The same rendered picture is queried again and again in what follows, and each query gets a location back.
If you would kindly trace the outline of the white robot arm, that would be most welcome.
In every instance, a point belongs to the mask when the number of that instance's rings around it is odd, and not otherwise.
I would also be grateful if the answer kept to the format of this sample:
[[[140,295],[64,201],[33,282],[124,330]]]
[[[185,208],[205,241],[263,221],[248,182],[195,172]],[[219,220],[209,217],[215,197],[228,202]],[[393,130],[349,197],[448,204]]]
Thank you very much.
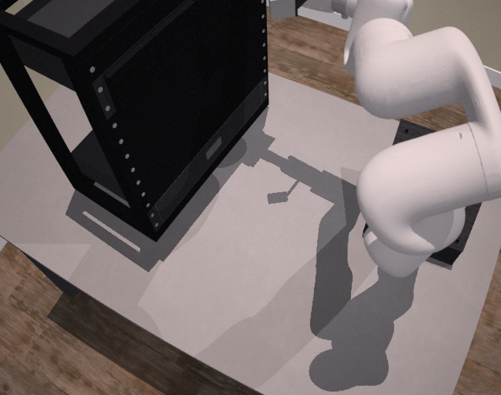
[[[384,272],[406,277],[457,239],[467,206],[501,198],[501,111],[462,31],[412,37],[413,0],[331,0],[331,8],[352,18],[344,68],[371,115],[399,119],[459,102],[468,119],[386,148],[358,176],[366,250]]]

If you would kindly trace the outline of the black server rack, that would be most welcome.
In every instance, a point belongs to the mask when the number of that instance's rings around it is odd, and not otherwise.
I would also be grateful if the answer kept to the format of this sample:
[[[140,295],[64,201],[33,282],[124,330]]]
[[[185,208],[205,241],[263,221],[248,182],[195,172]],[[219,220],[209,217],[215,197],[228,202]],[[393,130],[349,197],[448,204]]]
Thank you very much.
[[[22,103],[76,191],[157,242],[269,105],[266,0],[17,1],[0,64]],[[24,66],[76,92],[72,152]]]

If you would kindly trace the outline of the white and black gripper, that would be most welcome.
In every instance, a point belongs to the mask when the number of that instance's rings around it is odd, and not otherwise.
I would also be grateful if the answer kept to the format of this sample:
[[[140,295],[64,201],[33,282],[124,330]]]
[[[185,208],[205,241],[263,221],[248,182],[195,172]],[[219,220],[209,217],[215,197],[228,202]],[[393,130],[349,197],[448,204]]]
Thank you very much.
[[[326,13],[333,13],[331,0],[306,0],[302,7]]]

